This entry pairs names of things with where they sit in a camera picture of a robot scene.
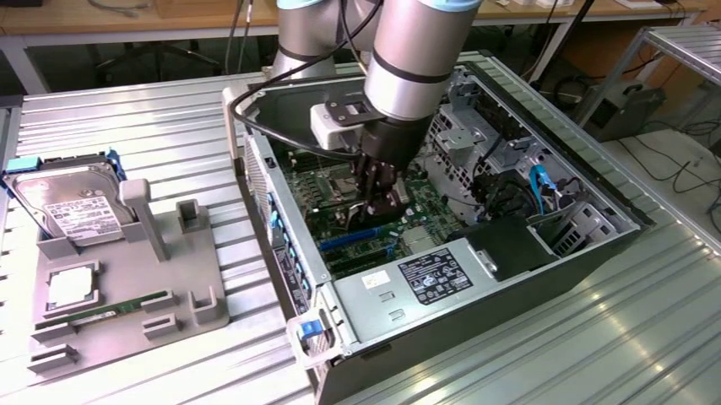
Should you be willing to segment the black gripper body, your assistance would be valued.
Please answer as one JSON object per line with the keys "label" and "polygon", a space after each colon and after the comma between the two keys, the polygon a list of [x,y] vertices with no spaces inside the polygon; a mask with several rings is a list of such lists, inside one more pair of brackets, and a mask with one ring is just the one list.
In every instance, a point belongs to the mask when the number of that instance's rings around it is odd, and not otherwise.
{"label": "black gripper body", "polygon": [[404,170],[427,134],[427,118],[406,121],[386,117],[363,124],[360,150],[375,160]]}

